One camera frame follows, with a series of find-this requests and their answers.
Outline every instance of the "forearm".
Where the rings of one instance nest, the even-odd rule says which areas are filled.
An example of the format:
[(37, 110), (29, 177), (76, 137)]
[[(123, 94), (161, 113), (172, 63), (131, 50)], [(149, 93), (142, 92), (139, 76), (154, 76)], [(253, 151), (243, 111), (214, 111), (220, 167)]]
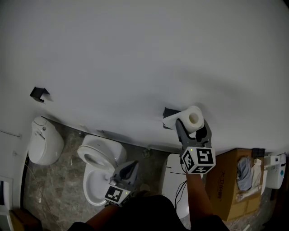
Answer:
[(190, 220), (196, 220), (213, 215), (213, 208), (205, 191), (204, 183), (199, 174), (186, 173)]
[(89, 219), (86, 223), (93, 227), (95, 230), (100, 230), (106, 222), (114, 215), (119, 207), (114, 205), (106, 206), (102, 211)]

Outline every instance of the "marble tile floor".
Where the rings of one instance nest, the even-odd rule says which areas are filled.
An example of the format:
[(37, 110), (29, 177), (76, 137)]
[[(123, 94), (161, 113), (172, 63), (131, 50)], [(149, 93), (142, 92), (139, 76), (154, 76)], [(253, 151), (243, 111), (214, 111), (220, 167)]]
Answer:
[[(29, 163), (33, 174), (30, 170), (27, 171), (23, 202), (24, 207), (42, 222), (44, 230), (66, 231), (73, 222), (86, 222), (103, 207), (89, 204), (84, 196), (85, 163), (77, 154), (83, 137), (75, 129), (54, 122), (53, 124), (64, 138), (65, 147), (59, 160), (50, 166)], [(146, 183), (151, 191), (158, 191), (162, 167), (169, 153), (151, 149), (150, 157), (143, 158), (145, 148), (126, 143), (122, 145), (127, 151), (128, 160), (138, 160), (140, 163), (137, 187)], [(266, 189), (260, 211), (233, 222), (226, 222), (228, 228), (243, 230), (250, 223), (249, 230), (260, 230), (262, 224), (270, 219), (274, 209), (275, 204), (269, 198), (270, 190)], [(183, 218), (182, 223), (186, 228), (190, 228), (189, 216)]]

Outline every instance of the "black shirt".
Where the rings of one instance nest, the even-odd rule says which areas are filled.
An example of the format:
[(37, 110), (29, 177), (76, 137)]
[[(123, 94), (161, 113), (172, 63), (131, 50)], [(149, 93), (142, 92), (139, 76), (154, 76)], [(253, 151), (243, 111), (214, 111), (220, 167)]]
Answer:
[[(191, 230), (226, 230), (218, 216), (205, 217), (191, 225)], [(94, 231), (86, 223), (76, 222), (68, 231)], [(179, 217), (172, 202), (161, 195), (130, 199), (107, 222), (102, 230), (187, 230)]]

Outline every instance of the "toilet bowl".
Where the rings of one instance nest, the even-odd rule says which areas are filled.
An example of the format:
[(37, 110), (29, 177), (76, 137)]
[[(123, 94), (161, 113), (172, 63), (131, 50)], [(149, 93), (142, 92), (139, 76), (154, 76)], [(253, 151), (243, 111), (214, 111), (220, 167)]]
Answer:
[[(173, 205), (179, 185), (186, 181), (186, 174), (183, 169), (180, 164), (180, 155), (178, 154), (170, 154), (163, 165), (159, 192), (170, 199)], [(187, 186), (185, 186), (184, 190), (179, 194), (177, 201), (179, 201), (177, 204), (177, 215), (181, 219), (190, 212)]]
[(50, 165), (56, 162), (64, 147), (63, 138), (52, 123), (43, 117), (32, 122), (32, 136), (28, 148), (31, 162), (39, 165)]
[(115, 168), (126, 161), (126, 150), (116, 141), (86, 135), (77, 153), (86, 162), (84, 195), (90, 204), (102, 206), (106, 203), (105, 186), (109, 183)]

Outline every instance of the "black and white marker cube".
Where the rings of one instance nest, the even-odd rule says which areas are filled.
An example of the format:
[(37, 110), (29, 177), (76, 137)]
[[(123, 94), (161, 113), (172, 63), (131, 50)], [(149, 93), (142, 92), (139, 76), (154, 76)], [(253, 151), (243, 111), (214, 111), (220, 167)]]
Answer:
[(107, 184), (105, 190), (105, 200), (119, 207), (122, 207), (128, 201), (128, 198), (131, 197), (130, 191), (121, 189), (114, 185)]
[(188, 147), (182, 155), (188, 173), (207, 173), (216, 165), (216, 154), (213, 148)]

